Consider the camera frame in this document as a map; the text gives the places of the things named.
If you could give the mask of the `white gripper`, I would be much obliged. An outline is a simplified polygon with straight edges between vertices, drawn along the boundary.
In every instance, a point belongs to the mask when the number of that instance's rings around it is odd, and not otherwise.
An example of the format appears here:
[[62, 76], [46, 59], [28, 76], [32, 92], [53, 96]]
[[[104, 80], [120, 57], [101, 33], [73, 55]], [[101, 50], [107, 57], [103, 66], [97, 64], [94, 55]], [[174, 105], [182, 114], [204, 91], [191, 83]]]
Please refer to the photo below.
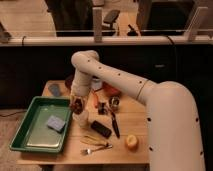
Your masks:
[[71, 85], [71, 95], [78, 97], [86, 97], [90, 92], [89, 84], [78, 83], [73, 81]]

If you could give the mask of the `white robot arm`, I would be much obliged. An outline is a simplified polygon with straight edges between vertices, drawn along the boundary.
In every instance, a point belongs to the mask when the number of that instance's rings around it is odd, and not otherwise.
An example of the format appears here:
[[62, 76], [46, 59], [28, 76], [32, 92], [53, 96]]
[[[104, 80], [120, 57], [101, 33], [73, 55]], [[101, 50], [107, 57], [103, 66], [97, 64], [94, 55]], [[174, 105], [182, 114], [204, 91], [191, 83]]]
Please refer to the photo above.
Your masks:
[[150, 171], [206, 171], [198, 110], [186, 87], [104, 65], [93, 50], [74, 53], [71, 63], [72, 97], [87, 96], [96, 76], [146, 106]]

